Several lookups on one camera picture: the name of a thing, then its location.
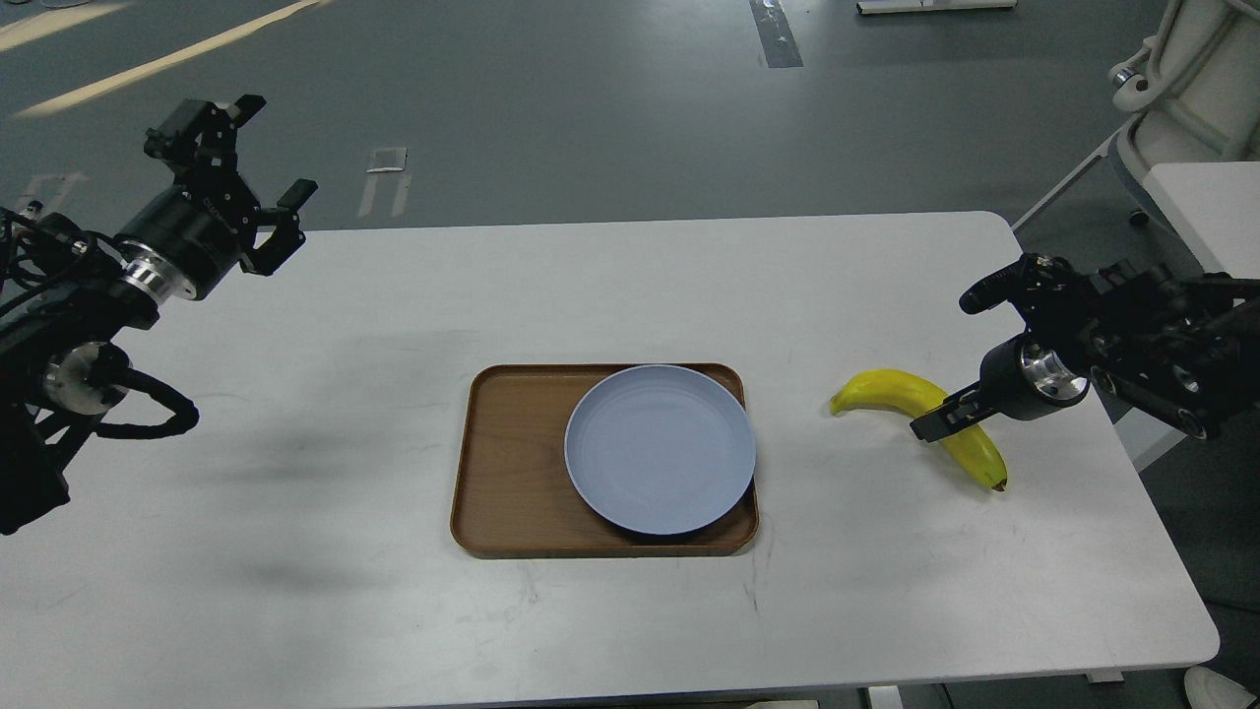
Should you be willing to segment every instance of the yellow banana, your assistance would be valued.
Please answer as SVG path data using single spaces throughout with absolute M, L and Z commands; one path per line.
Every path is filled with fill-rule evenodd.
M 849 409 L 896 409 L 912 419 L 940 407 L 945 390 L 901 370 L 868 370 L 850 379 L 832 398 L 832 416 Z M 942 438 L 940 445 L 959 466 L 984 487 L 1002 492 L 1007 489 L 1007 465 L 993 440 L 970 427 Z

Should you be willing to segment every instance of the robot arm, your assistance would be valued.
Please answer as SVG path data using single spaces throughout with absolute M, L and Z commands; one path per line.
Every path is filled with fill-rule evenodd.
M 1090 380 L 1201 440 L 1260 402 L 1260 280 L 1178 280 L 1126 262 L 1085 275 L 1026 253 L 968 288 L 959 306 L 976 314 L 1005 301 L 1027 329 L 985 354 L 979 382 L 911 423 L 920 440 L 997 413 L 1038 419 L 1081 402 Z
M 116 237 L 60 214 L 0 209 L 0 534 L 69 501 L 66 466 L 92 434 L 163 438 L 197 426 L 197 408 L 130 366 L 110 340 L 149 329 L 170 296 L 204 298 L 233 264 L 271 275 L 305 241 L 297 209 L 316 184 L 300 179 L 263 208 L 236 170 L 237 130 L 266 105 L 184 101 L 146 133 L 145 152 L 174 183 Z M 258 227 L 275 229 L 256 243 Z M 24 287 L 14 295 L 9 282 Z M 170 411 L 159 426 L 105 423 L 129 392 Z

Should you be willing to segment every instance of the light blue plate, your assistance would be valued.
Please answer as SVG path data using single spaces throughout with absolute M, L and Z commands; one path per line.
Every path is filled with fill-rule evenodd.
M 688 533 L 724 515 L 752 482 L 756 460 L 735 397 L 673 365 L 609 377 L 577 403 L 564 431 L 564 465 L 582 500 L 646 534 Z

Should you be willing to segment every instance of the brown tray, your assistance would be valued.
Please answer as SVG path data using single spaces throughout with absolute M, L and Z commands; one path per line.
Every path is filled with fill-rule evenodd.
M 748 486 L 713 524 L 646 535 L 609 523 L 568 480 L 564 428 L 582 395 L 634 365 L 500 365 L 472 380 L 451 505 L 451 535 L 476 557 L 703 557 L 738 552 L 757 533 Z M 683 365 L 712 378 L 743 406 L 743 383 L 722 365 Z

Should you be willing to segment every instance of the white shoe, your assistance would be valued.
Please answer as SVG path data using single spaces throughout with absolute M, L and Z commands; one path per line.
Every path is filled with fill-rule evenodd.
M 1186 670 L 1186 699 L 1193 709 L 1252 709 L 1256 696 L 1225 675 L 1198 666 Z

